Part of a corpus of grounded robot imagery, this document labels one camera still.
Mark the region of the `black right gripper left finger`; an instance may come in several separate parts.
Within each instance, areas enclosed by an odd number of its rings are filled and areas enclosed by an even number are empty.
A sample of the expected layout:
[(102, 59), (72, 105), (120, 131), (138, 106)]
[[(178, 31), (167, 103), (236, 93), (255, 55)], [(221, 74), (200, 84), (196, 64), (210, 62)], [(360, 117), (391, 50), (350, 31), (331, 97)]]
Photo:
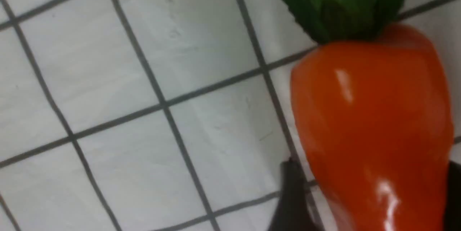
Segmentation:
[(300, 165), (293, 159), (281, 163), (282, 185), (269, 231), (319, 231), (308, 210)]

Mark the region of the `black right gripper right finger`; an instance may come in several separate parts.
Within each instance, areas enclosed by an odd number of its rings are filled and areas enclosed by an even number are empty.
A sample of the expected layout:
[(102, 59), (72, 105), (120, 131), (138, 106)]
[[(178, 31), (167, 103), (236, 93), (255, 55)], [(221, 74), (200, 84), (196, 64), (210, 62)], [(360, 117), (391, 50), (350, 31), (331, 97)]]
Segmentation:
[(450, 161), (447, 179), (447, 198), (443, 216), (444, 231), (461, 230), (461, 166)]

